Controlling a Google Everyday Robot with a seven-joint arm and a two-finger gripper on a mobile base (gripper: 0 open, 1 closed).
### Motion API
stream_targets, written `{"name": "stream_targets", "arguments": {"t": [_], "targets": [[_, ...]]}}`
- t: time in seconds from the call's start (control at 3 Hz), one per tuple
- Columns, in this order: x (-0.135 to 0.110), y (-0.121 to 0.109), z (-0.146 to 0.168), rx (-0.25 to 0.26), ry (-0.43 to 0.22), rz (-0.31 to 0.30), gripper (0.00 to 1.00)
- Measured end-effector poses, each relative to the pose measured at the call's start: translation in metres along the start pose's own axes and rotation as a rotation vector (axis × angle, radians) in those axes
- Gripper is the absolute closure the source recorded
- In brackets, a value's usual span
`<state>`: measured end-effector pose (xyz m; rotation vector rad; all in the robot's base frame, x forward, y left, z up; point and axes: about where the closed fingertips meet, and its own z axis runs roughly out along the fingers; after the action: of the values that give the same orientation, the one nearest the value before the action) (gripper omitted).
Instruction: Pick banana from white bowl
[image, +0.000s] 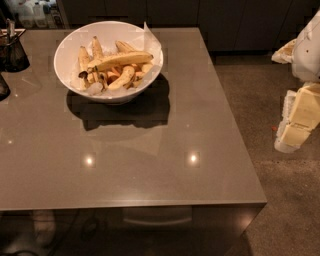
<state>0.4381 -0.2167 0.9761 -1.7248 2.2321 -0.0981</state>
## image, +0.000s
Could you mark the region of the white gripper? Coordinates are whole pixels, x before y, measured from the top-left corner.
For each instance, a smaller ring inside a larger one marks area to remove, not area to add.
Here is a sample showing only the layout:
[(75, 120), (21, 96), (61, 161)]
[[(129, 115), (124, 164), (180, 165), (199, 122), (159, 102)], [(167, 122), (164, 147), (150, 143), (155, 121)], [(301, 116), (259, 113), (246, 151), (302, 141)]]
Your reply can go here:
[(282, 153), (298, 150), (320, 123), (320, 84), (305, 83), (297, 92), (288, 90), (274, 148)]

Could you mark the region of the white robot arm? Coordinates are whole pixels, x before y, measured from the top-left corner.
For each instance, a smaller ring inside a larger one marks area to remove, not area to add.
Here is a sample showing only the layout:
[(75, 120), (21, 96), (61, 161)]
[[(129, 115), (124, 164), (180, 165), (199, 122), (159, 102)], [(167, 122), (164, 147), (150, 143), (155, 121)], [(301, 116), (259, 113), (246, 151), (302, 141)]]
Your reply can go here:
[(297, 92), (287, 91), (274, 142), (277, 151), (293, 153), (320, 124), (320, 10), (271, 60), (290, 64), (293, 76), (303, 83)]

